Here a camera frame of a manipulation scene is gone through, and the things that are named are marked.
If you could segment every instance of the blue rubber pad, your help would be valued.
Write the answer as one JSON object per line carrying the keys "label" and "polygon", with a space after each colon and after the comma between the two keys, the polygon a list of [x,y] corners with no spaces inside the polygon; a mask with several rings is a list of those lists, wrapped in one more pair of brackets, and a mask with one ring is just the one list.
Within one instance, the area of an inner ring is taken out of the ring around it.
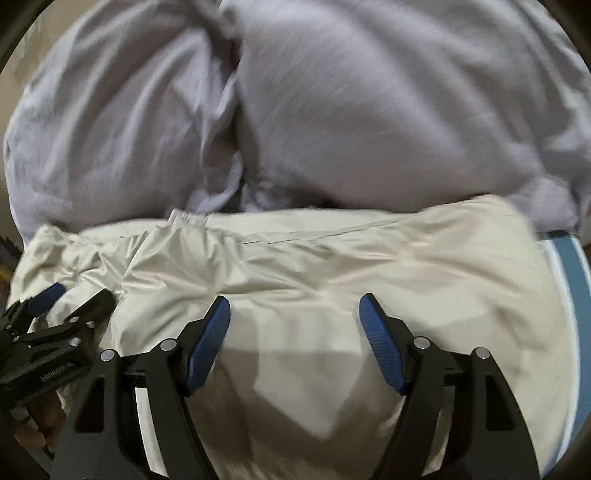
{"label": "blue rubber pad", "polygon": [[223,299],[213,312],[201,338],[189,355],[185,386],[191,394],[205,384],[229,325],[230,302]]}
{"label": "blue rubber pad", "polygon": [[51,287],[43,290],[39,295],[27,300],[27,313],[39,317],[49,312],[55,302],[66,293],[64,285],[54,283]]}
{"label": "blue rubber pad", "polygon": [[361,325],[374,352],[375,359],[378,361],[384,380],[397,392],[402,392],[407,384],[402,373],[404,368],[402,354],[367,295],[361,297],[359,302],[359,320],[361,320]]}

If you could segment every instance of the metal screw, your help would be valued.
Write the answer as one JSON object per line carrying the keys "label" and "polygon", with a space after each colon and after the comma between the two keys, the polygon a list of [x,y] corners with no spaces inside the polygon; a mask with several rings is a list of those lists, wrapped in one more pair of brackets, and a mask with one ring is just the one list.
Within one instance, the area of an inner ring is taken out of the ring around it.
{"label": "metal screw", "polygon": [[420,348],[421,350],[425,350],[425,348],[429,348],[431,346],[431,342],[425,337],[415,337],[413,343],[415,347]]}
{"label": "metal screw", "polygon": [[177,341],[172,338],[167,338],[166,340],[162,340],[162,342],[160,343],[160,349],[165,352],[171,351],[176,346],[177,346]]}
{"label": "metal screw", "polygon": [[105,350],[105,351],[104,351],[104,352],[102,352],[102,353],[101,353],[101,355],[100,355],[100,359],[101,359],[103,362],[110,362],[110,361],[111,361],[111,360],[113,360],[114,358],[115,358],[115,351],[114,351],[114,350],[111,350],[111,349]]}
{"label": "metal screw", "polygon": [[483,360],[486,360],[487,358],[491,357],[491,353],[483,346],[480,346],[476,350],[474,350],[474,353],[478,358],[481,358]]}

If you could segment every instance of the wrinkled fabric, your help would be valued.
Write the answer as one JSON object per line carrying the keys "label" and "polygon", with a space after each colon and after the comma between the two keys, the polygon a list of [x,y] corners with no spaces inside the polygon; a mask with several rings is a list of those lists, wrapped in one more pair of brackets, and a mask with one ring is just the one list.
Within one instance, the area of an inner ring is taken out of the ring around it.
{"label": "wrinkled fabric", "polygon": [[[11,301],[56,281],[68,291],[50,325],[102,288],[116,294],[96,341],[121,355],[175,338],[217,295],[228,298],[223,348],[188,400],[222,479],[371,477],[402,398],[384,382],[359,323],[369,291],[441,348],[491,350],[540,468],[555,458],[576,394],[576,339],[543,253],[528,222],[492,196],[413,215],[175,211],[168,222],[79,235],[44,226],[25,250]],[[429,470],[441,461],[451,400],[447,392]],[[138,411],[150,465],[164,473],[145,392]]]}
{"label": "wrinkled fabric", "polygon": [[221,209],[242,175],[230,45],[191,2],[97,4],[34,73],[5,135],[25,242],[174,208]]}
{"label": "wrinkled fabric", "polygon": [[590,75],[535,0],[216,8],[103,0],[51,50],[4,141],[25,241],[218,211],[243,167],[244,210],[496,193],[539,231],[586,214]]}

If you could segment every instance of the human hand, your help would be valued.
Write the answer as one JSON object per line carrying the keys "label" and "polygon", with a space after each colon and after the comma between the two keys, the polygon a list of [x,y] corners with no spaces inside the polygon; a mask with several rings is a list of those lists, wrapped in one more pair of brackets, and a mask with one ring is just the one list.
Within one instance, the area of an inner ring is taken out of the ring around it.
{"label": "human hand", "polygon": [[12,432],[16,440],[25,448],[47,447],[50,452],[55,452],[61,428],[66,421],[66,413],[61,409],[57,393],[48,392],[35,398],[27,405],[27,410],[39,430],[27,425],[27,419],[15,420],[12,422]]}

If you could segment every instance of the beige wall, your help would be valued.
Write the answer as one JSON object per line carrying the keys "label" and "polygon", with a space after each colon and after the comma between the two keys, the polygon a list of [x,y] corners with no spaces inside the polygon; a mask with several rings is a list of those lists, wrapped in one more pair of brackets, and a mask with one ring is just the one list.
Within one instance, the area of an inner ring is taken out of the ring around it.
{"label": "beige wall", "polygon": [[[0,72],[0,135],[4,132],[28,78],[58,38],[97,0],[56,0],[40,16],[20,41]],[[0,166],[0,235],[20,244],[21,238],[12,221],[4,177]]]}

